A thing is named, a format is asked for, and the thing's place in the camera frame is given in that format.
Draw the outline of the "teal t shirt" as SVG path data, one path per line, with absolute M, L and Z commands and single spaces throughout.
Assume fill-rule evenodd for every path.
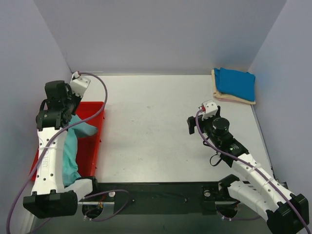
M 86 122 L 82 122 L 68 129 L 63 149 L 62 159 L 62 181 L 64 187 L 68 187 L 80 178 L 76 157 L 78 152 L 78 138 L 91 137 L 98 132 L 94 127 Z

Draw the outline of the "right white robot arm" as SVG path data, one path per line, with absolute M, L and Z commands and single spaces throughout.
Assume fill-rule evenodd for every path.
M 220 115 L 221 108 L 213 101 L 201 104 L 195 116 L 187 119 L 189 134 L 198 131 L 203 144 L 215 150 L 231 169 L 247 180 L 234 175 L 219 182 L 217 193 L 222 199 L 233 198 L 263 218 L 273 234 L 297 234 L 309 229 L 309 202 L 302 194 L 295 195 L 276 181 L 257 162 L 248 149 L 230 133 L 230 123 Z

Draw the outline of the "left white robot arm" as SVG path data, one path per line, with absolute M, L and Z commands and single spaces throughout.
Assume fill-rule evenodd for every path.
M 72 216 L 78 202 L 99 198 L 100 188 L 95 179 L 78 179 L 64 187 L 62 162 L 68 125 L 90 84 L 88 78 L 77 78 L 70 83 L 63 80 L 45 84 L 46 99 L 36 117 L 39 156 L 35 165 L 36 178 L 30 196 L 23 198 L 23 206 L 37 218 Z

